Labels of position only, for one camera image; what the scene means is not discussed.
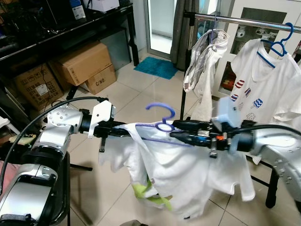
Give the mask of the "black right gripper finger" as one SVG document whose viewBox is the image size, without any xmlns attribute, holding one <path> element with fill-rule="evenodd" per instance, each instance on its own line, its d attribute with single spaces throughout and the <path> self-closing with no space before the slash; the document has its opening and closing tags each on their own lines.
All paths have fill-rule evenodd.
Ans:
<svg viewBox="0 0 301 226">
<path fill-rule="evenodd" d="M 176 129 L 198 132 L 199 130 L 210 131 L 213 128 L 213 123 L 211 121 L 198 121 L 198 120 L 175 120 L 172 123 Z"/>
<path fill-rule="evenodd" d="M 209 145 L 210 138 L 189 133 L 187 131 L 173 131 L 169 136 L 189 145 Z"/>
</svg>

